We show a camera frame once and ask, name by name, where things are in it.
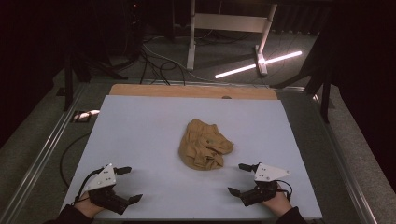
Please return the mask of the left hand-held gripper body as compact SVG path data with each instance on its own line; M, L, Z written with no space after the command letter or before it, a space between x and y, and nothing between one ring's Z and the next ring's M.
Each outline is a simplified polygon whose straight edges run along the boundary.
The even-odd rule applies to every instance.
M113 189L117 184L117 175L112 164L103 168L98 175L87 185L90 201L106 210L122 215L129 206L126 199L118 196Z

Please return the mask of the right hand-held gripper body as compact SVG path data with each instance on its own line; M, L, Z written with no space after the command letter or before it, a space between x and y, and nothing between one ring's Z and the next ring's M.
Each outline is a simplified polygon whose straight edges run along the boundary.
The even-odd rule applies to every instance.
M290 175L290 171L259 162L257 172L254 173L256 186L241 195L244 206L272 199L276 195L277 182L287 175Z

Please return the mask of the tan garment with pumpkin print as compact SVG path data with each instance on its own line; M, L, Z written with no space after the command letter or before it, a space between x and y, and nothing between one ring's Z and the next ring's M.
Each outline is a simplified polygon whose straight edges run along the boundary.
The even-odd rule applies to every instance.
M222 168L223 156L232 151L233 143L219 131L216 124L193 119L182 136L178 155L189 168L210 171Z

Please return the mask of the person's right hand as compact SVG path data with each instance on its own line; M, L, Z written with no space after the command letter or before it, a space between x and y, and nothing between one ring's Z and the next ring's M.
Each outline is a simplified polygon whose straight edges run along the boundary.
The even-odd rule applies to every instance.
M282 217L292 208L284 190L280 186L277 186L276 195L268 201L263 201L262 204L277 217Z

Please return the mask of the person's left hand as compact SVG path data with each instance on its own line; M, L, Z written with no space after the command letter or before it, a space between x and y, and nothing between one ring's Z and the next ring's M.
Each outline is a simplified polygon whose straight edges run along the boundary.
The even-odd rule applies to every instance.
M84 192L78 199L78 202L74 204L74 207L88 218L94 218L96 215L104 211L103 207L100 207L90 201L88 192Z

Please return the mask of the white table mat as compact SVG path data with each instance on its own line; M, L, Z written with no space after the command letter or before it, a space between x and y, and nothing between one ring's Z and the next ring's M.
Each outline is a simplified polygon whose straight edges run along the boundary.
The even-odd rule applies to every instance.
M222 168L196 171L181 161L179 143L192 119L217 125L233 142ZM111 163L133 169L118 177L116 193L142 197L121 215L123 220L269 219L265 207L244 206L229 192L252 189L253 175L238 166L259 162L290 171L285 180L293 188L292 203L304 217L320 217L280 101L108 95L64 200L73 202L83 179Z

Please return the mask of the black metal stand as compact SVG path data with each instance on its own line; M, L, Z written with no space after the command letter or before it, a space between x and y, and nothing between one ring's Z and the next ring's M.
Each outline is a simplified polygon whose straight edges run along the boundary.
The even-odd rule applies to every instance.
M283 89L298 80L310 77L310 80L304 87L304 92L307 95L316 95L319 89L322 89L319 113L325 123L329 122L328 109L332 80L330 60L333 56L333 47L334 43L332 39L328 37L325 31L321 31L317 35L317 39L311 50L307 53L299 72L280 83L272 85L275 89Z
M64 53L64 111L67 111L74 101L73 75L76 75L80 82L89 82L92 78L91 68L97 69L114 79L127 79L127 77L117 74L82 51L67 50Z

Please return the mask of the white light strip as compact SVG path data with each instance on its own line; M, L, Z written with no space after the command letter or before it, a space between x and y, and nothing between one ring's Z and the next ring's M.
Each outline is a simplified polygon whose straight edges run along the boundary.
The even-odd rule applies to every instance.
M284 61L284 60L287 60L287 59L290 59L290 58L293 58L293 57L300 56L302 54L303 53L299 50L299 51L294 51L292 53L281 55L281 56L278 56L278 57L275 57L275 58L272 58L272 59L268 59L268 60L264 59L262 54L258 54L258 61L256 63L250 64L250 65L246 65L246 66L242 66L242 67L235 68L235 69L227 71L227 72L223 72L223 73L217 74L217 75L215 75L215 78L227 77L227 76L230 76L230 75L233 75L233 74L237 74L237 73L241 73L241 72L244 72L244 71L247 71L247 70L250 70L250 69L254 69L254 68L258 68L259 72L262 75L267 75L268 74L267 68L266 68L267 64L277 63L277 62Z

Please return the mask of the aluminium floor rail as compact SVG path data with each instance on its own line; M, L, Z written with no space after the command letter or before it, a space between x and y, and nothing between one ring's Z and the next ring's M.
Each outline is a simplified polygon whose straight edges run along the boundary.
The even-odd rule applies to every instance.
M350 171L347 160L342 152L341 146L332 131L332 127L326 122L323 122L322 126L327 137L330 139L337 169L344 181L344 185L348 192L349 198L355 207L361 224L377 224L372 209L368 204L357 179Z
M62 96L45 97L0 150L0 224L14 224L86 89L77 85L66 111Z

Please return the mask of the white metal desk frame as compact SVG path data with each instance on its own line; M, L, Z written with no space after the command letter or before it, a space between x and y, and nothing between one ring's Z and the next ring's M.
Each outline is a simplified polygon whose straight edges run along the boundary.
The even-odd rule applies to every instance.
M191 0L191 28L190 44L187 57L187 70L192 71L194 69L194 38L196 29L250 32L260 33L262 35L261 43L255 46L256 62L253 64L253 67L258 69L258 72L261 76L267 76L267 61L264 59L263 50L270 32L270 28L272 26L276 9L277 4L271 4L266 17L207 14L198 13L196 11L196 0Z

